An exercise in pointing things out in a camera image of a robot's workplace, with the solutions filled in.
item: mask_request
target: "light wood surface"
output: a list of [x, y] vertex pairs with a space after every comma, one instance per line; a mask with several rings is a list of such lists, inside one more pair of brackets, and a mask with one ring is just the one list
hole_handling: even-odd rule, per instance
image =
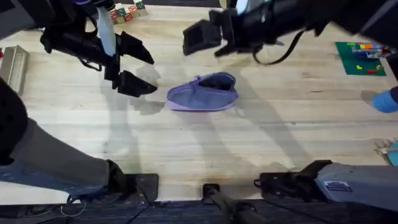
[[[217, 182], [236, 198], [258, 198], [261, 172], [301, 169], [316, 159], [344, 164], [386, 164], [374, 152], [393, 139], [398, 115], [382, 114], [363, 96], [396, 86], [387, 77], [346, 75], [335, 41], [361, 40], [330, 25], [319, 38], [302, 37], [283, 63], [258, 66], [250, 55], [215, 59], [215, 49], [185, 57], [182, 31], [208, 8], [147, 6], [149, 16], [115, 26], [143, 40], [155, 66], [125, 56], [122, 69], [159, 87], [139, 99], [117, 94], [103, 74], [59, 52], [45, 53], [40, 33], [20, 32], [2, 43], [30, 53], [22, 96], [29, 116], [50, 134], [94, 157], [112, 159], [126, 173], [158, 173], [159, 200], [199, 199]], [[281, 38], [287, 45], [293, 35]], [[260, 58], [279, 58], [287, 47], [266, 47]], [[236, 106], [216, 113], [164, 108], [167, 91], [194, 75], [230, 72]], [[54, 190], [0, 184], [0, 204], [62, 203]]]

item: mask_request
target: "green mat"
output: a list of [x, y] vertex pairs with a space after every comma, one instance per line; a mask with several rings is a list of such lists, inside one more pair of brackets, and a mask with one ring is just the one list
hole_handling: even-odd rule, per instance
[[[340, 55], [341, 61], [343, 62], [343, 66], [347, 75], [386, 76], [379, 59], [356, 57], [351, 50], [351, 47], [355, 45], [359, 44], [353, 42], [336, 42], [337, 51]], [[367, 73], [368, 70], [376, 70], [377, 72]]]

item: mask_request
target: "wooden block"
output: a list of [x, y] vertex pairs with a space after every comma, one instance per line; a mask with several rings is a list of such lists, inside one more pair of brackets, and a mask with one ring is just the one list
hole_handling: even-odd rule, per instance
[[144, 3], [142, 3], [141, 1], [140, 2], [136, 2], [136, 7], [137, 7], [138, 10], [145, 9]]
[[130, 7], [128, 8], [128, 10], [129, 10], [129, 12], [132, 12], [132, 11], [137, 10], [137, 7], [136, 7], [135, 5], [133, 5], [133, 6], [130, 6]]
[[124, 8], [121, 9], [117, 9], [116, 13], [118, 14], [118, 16], [124, 16], [126, 15], [126, 11], [124, 10]]
[[132, 20], [132, 14], [131, 14], [131, 12], [126, 13], [126, 15], [124, 16], [124, 20], [125, 20], [126, 22]]
[[147, 15], [148, 15], [148, 12], [147, 12], [147, 10], [146, 10], [145, 8], [143, 8], [143, 9], [140, 9], [140, 10], [139, 10], [139, 15], [140, 15], [140, 16], [147, 16]]
[[139, 11], [136, 6], [130, 6], [129, 11], [131, 12], [131, 15], [133, 18], [138, 18], [139, 17]]
[[116, 19], [118, 17], [118, 14], [116, 13], [115, 10], [112, 10], [109, 12], [109, 15], [111, 16], [111, 19]]
[[124, 20], [124, 16], [119, 16], [116, 18], [116, 22], [118, 24], [122, 24], [122, 23], [125, 23], [126, 21]]

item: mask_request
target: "label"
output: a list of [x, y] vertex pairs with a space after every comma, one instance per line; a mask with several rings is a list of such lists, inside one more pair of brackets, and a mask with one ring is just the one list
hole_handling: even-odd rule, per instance
[[337, 181], [337, 180], [328, 180], [323, 181], [325, 187], [330, 191], [344, 191], [344, 192], [352, 192], [353, 189], [349, 187], [347, 182]]

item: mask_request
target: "floor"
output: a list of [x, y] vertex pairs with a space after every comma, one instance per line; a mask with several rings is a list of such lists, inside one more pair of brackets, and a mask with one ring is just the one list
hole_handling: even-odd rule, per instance
[[[144, 0], [145, 4], [161, 4], [176, 6], [200, 6], [217, 7], [218, 1], [215, 0]], [[397, 223], [398, 215], [396, 213], [352, 204], [327, 204], [320, 202], [304, 203], [292, 199], [275, 199], [283, 206], [299, 210], [301, 212], [311, 213], [314, 216], [322, 217], [328, 223], [348, 224], [348, 223]], [[283, 208], [265, 203], [263, 200], [250, 201], [269, 222], [267, 223], [321, 223], [309, 217], [294, 214]], [[83, 205], [71, 205], [65, 209], [67, 214], [77, 214]], [[52, 213], [40, 217], [23, 219], [1, 219], [3, 224], [33, 224], [43, 223], [86, 223], [86, 224], [122, 224], [129, 221], [137, 212], [145, 208], [145, 205], [120, 204], [120, 205], [87, 205], [81, 215], [66, 220], [63, 215], [56, 210]], [[25, 213], [26, 206], [2, 206], [0, 207], [0, 216], [19, 216]], [[139, 215], [133, 223], [222, 223], [221, 212], [214, 206], [202, 205], [199, 202], [171, 202], [167, 205], [157, 205], [155, 208], [149, 208]]]

